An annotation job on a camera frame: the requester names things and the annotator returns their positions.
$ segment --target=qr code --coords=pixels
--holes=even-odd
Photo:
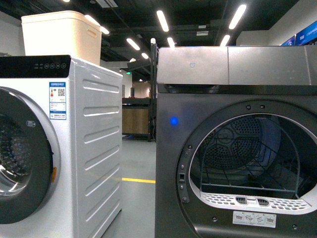
[[[59,96],[59,97],[65,96],[65,89],[59,88],[59,89],[58,89],[58,96]]]

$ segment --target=dryer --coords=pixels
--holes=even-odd
[[[100,238],[121,210],[122,75],[0,58],[0,237]]]
[[[155,238],[317,237],[317,48],[161,48]]]

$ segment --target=black ceiling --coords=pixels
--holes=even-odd
[[[168,46],[172,37],[176,46],[218,46],[225,34],[228,45],[235,45],[241,31],[268,30],[299,0],[114,0],[118,7],[102,8],[96,0],[1,0],[0,11],[20,19],[24,15],[74,10],[89,14],[110,31],[103,35],[102,59],[127,61],[149,55],[150,40],[158,47]],[[228,25],[240,4],[247,10],[234,30]],[[163,32],[156,11],[163,10],[170,31]],[[208,31],[207,36],[196,36]],[[141,47],[134,50],[126,39],[133,38]]]

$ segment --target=appliance top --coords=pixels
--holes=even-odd
[[[159,84],[317,85],[316,46],[160,48]]]
[[[66,78],[70,62],[67,55],[0,57],[0,78]]]

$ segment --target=black control panel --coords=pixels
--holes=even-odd
[[[0,57],[0,78],[66,78],[70,56]]]

